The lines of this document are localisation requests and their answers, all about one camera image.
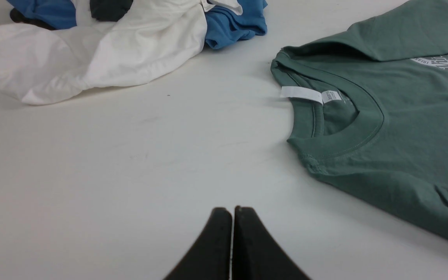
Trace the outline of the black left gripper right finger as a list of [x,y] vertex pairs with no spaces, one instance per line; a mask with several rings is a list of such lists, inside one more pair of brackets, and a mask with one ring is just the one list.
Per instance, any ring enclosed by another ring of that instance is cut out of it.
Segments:
[[282,250],[251,207],[236,206],[232,253],[233,280],[309,280]]

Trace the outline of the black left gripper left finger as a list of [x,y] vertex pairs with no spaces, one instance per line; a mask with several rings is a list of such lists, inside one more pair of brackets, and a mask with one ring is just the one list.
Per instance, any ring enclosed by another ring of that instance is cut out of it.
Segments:
[[227,209],[212,209],[199,237],[165,279],[228,280],[232,227],[233,218]]

